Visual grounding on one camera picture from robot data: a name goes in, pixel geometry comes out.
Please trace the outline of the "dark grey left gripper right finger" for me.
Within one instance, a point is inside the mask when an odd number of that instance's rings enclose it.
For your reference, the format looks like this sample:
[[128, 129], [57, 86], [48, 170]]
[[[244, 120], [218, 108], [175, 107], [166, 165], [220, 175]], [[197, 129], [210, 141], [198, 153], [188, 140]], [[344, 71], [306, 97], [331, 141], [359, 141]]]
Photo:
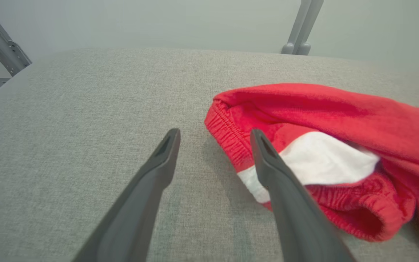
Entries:
[[259, 182], [268, 190], [285, 262], [354, 262], [334, 226], [269, 139], [251, 131]]

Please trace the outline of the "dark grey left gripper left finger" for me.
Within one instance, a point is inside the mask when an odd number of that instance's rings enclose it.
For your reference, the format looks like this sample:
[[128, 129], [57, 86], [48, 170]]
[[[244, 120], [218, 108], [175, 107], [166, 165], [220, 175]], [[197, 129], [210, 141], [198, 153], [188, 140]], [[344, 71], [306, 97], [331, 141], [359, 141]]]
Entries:
[[176, 169], [181, 131], [170, 129], [74, 257], [74, 262], [144, 262], [163, 191]]

